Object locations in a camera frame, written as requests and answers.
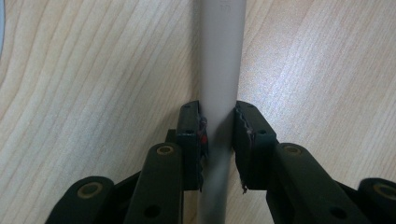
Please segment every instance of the black mechanical part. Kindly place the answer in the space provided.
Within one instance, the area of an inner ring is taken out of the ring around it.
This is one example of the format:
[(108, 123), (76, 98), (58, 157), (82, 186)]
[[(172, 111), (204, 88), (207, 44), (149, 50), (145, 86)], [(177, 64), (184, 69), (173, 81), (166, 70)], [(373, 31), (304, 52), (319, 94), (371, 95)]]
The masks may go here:
[(233, 150), (242, 187), (267, 189), (276, 133), (256, 106), (237, 101), (233, 121)]
[[(395, 183), (365, 179), (358, 190), (338, 183), (305, 148), (279, 144), (254, 105), (237, 102), (234, 113), (233, 148), (244, 190), (267, 189), (276, 224), (396, 223)], [(47, 223), (181, 223), (183, 190), (203, 184), (205, 126), (197, 101), (183, 105), (177, 129), (148, 151), (141, 173), (116, 186), (101, 176), (79, 180)]]
[(176, 143), (183, 148), (184, 190), (200, 189), (204, 183), (201, 158), (202, 140), (205, 138), (205, 125), (199, 113), (198, 101), (193, 101), (180, 108), (178, 116)]
[(370, 223), (305, 148), (277, 145), (272, 170), (267, 202), (275, 223)]
[(181, 148), (156, 145), (148, 151), (124, 223), (181, 223), (182, 214)]
[(98, 223), (114, 189), (113, 181), (90, 176), (72, 185), (52, 209), (47, 223)]
[(374, 223), (396, 223), (396, 184), (381, 178), (361, 181), (361, 210)]

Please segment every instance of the wooden table surface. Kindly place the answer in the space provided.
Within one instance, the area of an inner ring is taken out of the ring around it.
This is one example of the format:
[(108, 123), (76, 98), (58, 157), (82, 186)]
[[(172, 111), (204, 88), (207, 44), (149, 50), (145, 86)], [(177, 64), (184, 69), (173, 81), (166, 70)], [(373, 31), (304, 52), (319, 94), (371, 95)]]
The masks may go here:
[[(238, 98), (353, 188), (396, 181), (395, 8), (247, 0)], [(77, 180), (141, 169), (199, 97), (199, 15), (197, 0), (6, 0), (1, 223), (43, 223)], [(243, 195), (233, 162), (230, 177), (226, 222), (271, 223), (265, 192)]]

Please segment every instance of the gray cylindrical rod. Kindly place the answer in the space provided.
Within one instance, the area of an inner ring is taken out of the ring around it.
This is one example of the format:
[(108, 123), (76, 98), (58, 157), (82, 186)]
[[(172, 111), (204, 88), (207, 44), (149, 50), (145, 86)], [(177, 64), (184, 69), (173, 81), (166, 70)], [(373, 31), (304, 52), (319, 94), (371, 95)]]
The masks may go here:
[(199, 197), (198, 223), (224, 223), (246, 0), (202, 0), (201, 112), (209, 156)]

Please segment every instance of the hole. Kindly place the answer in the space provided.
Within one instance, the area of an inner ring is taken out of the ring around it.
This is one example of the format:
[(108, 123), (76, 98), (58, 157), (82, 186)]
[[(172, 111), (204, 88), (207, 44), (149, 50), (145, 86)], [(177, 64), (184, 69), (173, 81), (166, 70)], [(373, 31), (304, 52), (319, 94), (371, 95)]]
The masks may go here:
[(77, 191), (77, 196), (82, 199), (90, 199), (102, 191), (102, 184), (98, 182), (88, 183)]
[(382, 197), (396, 201), (396, 189), (394, 189), (393, 187), (381, 183), (376, 183), (373, 188), (375, 192)]
[(169, 146), (163, 146), (163, 147), (157, 148), (157, 153), (160, 155), (163, 155), (163, 156), (171, 154), (171, 153), (173, 153), (173, 151), (174, 151), (174, 149)]
[(301, 150), (300, 150), (299, 148), (297, 148), (297, 147), (285, 146), (284, 148), (285, 148), (285, 150), (286, 150), (287, 152), (289, 152), (290, 155), (295, 155), (295, 156), (297, 156), (297, 155), (300, 155), (300, 154), (301, 154)]
[(145, 216), (146, 217), (157, 217), (161, 213), (161, 208), (158, 205), (150, 205), (149, 207), (146, 208), (145, 210)]
[(337, 217), (339, 219), (346, 219), (347, 218), (347, 213), (343, 209), (341, 209), (339, 207), (331, 207), (330, 208), (330, 213), (333, 216), (335, 216), (335, 217)]

